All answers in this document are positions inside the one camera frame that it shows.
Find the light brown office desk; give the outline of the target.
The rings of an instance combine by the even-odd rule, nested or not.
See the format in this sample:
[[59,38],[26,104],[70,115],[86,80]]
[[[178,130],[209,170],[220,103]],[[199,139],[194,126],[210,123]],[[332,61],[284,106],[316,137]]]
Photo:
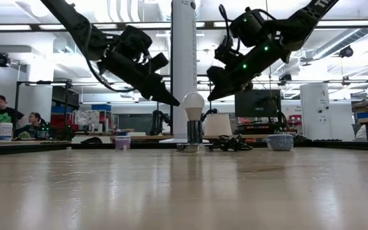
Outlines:
[[[72,140],[72,144],[80,144],[82,141],[87,139],[97,137],[101,140],[103,144],[112,144],[114,142],[114,136],[109,135],[76,135]],[[161,141],[166,139],[172,139],[173,135],[133,135],[130,140],[133,141]],[[242,135],[243,139],[266,139],[268,134],[254,134],[254,135]]]

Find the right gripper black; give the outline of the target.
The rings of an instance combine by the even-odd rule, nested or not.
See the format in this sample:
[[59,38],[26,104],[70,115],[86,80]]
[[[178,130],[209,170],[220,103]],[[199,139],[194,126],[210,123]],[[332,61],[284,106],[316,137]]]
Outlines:
[[282,47],[277,40],[266,40],[256,45],[246,54],[237,54],[233,49],[220,47],[216,50],[216,59],[224,67],[211,66],[206,73],[214,88],[207,97],[208,101],[218,100],[252,89],[252,79],[281,59],[288,62],[290,50]]

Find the white lightbulb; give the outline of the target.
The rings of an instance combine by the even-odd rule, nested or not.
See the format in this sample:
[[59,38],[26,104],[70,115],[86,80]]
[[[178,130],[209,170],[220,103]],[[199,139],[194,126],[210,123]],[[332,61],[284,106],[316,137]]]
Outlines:
[[189,93],[183,99],[183,108],[189,121],[200,121],[204,106],[204,98],[198,92]]

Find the white kiosk cabinet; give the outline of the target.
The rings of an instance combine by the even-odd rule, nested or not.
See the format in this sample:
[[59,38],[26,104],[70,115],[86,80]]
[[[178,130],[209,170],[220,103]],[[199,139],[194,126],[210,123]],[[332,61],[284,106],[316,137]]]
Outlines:
[[325,140],[332,136],[330,101],[327,84],[300,86],[303,135],[311,140]]

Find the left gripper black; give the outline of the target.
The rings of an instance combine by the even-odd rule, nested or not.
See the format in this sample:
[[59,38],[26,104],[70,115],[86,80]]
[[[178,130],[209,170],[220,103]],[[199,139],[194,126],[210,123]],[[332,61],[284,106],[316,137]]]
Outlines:
[[147,63],[138,63],[120,53],[113,52],[97,63],[100,73],[111,72],[138,90],[147,99],[167,105],[179,106],[179,101],[167,90],[157,70],[168,64],[163,53],[158,53]]

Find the chrome lamp socket base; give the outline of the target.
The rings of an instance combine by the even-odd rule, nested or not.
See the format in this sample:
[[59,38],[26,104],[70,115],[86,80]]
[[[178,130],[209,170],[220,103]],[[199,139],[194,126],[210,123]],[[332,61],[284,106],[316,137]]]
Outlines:
[[205,153],[213,151],[213,144],[203,142],[201,121],[187,122],[187,142],[176,145],[177,152]]

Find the small purple cup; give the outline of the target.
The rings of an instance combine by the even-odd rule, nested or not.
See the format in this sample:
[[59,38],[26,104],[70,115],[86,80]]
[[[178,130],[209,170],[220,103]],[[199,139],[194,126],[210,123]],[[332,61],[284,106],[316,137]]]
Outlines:
[[130,149],[131,138],[128,135],[115,136],[115,149],[126,151]]

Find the blue patterned bowl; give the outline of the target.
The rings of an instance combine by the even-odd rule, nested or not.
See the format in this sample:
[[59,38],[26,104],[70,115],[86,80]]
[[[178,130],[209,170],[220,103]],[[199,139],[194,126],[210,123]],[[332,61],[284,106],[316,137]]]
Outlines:
[[274,151],[291,151],[294,146],[294,139],[291,134],[273,134],[269,135],[267,145]]

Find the black computer monitor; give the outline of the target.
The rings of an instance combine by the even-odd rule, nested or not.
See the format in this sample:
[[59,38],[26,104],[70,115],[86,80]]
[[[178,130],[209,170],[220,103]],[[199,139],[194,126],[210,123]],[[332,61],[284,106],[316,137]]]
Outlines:
[[252,89],[235,94],[235,116],[238,118],[277,118],[281,111],[280,90]]

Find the black metal rack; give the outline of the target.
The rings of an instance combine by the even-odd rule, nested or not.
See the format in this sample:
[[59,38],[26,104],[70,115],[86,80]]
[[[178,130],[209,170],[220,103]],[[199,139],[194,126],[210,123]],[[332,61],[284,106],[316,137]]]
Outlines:
[[62,140],[69,140],[71,130],[67,123],[67,117],[68,117],[68,90],[70,89],[71,80],[65,80],[65,81],[50,81],[50,80],[38,80],[36,82],[32,81],[17,81],[16,82],[16,88],[15,88],[15,118],[17,118],[18,114],[18,107],[19,107],[19,92],[20,92],[20,85],[25,84],[26,86],[30,86],[34,84],[35,86],[64,86],[65,87],[65,100],[64,100],[64,111],[63,111],[63,127],[61,128],[62,133]]

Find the white labelled container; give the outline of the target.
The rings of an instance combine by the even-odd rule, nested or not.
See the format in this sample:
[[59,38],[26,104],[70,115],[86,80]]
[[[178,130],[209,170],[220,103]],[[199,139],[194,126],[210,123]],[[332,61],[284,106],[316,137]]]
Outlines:
[[10,142],[13,136],[12,123],[0,123],[0,141]]

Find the white tapered bin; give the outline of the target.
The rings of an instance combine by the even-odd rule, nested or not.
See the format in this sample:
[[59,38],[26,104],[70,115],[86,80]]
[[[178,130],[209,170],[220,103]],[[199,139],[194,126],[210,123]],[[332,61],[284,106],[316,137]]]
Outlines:
[[204,134],[207,136],[232,135],[228,113],[209,114],[205,122]]

